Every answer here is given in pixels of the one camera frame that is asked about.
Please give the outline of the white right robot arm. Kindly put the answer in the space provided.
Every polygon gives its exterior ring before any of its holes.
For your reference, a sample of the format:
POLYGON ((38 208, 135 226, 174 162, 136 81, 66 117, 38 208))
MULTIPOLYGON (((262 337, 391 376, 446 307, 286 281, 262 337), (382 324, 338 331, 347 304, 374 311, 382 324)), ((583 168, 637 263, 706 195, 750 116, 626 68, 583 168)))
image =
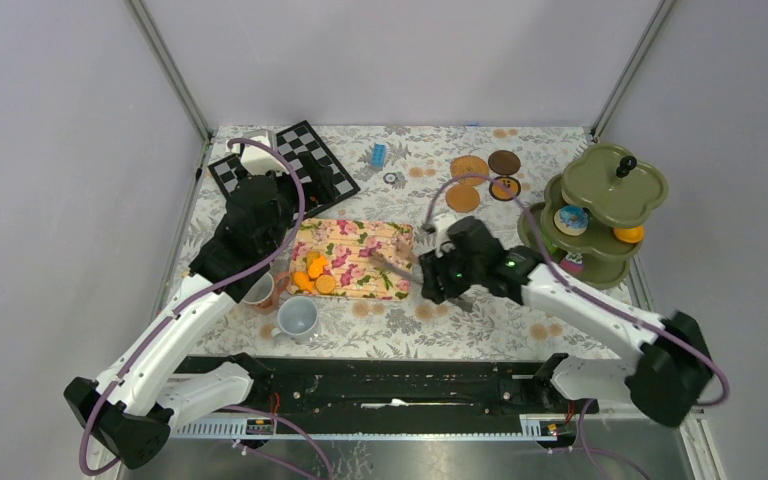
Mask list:
POLYGON ((624 304, 570 276, 528 246, 505 248, 473 216, 440 214, 423 224, 433 242, 420 255, 424 298, 453 301, 474 286, 552 314, 595 338, 612 359, 555 354, 533 386, 535 402, 557 412, 571 400, 635 406, 650 420, 680 426, 715 375, 695 318, 624 304))

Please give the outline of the round brown cookie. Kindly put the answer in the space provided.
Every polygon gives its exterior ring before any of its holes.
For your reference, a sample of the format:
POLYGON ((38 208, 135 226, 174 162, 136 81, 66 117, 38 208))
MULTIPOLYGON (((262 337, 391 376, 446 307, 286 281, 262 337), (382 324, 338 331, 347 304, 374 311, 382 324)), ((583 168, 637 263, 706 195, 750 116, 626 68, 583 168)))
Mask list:
POLYGON ((315 280, 314 286, 319 294, 330 295, 337 288, 337 281, 332 275, 322 274, 315 280))

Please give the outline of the blue donut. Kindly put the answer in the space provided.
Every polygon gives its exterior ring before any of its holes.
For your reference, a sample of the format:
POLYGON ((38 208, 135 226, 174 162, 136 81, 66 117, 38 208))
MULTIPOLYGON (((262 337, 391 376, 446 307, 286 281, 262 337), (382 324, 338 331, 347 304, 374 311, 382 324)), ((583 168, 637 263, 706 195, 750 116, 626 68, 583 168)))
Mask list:
POLYGON ((565 205, 555 212, 553 224, 562 234, 577 237, 588 229, 589 215, 582 207, 565 205))

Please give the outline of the purple cake slice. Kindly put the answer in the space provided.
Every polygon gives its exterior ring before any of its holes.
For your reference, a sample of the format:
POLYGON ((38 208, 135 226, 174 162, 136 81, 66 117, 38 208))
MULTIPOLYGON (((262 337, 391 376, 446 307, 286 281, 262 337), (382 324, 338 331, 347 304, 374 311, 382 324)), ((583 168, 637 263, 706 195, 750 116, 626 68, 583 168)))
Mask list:
POLYGON ((571 275, 577 275, 584 269, 584 257, 582 254, 567 253, 560 261, 559 266, 571 275))

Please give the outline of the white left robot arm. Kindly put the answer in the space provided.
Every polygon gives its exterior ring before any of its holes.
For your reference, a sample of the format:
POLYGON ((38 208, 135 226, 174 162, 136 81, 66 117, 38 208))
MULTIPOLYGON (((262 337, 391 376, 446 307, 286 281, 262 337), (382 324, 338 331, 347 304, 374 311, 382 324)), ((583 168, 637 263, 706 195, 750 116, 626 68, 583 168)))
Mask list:
POLYGON ((139 468, 177 428, 230 405, 256 411, 269 401, 268 381, 235 361, 183 382, 170 379, 196 341, 265 278, 308 209, 339 194, 333 169, 310 155, 243 167, 224 216, 169 303, 110 367, 65 388, 84 429, 83 474, 100 475, 118 463, 139 468))

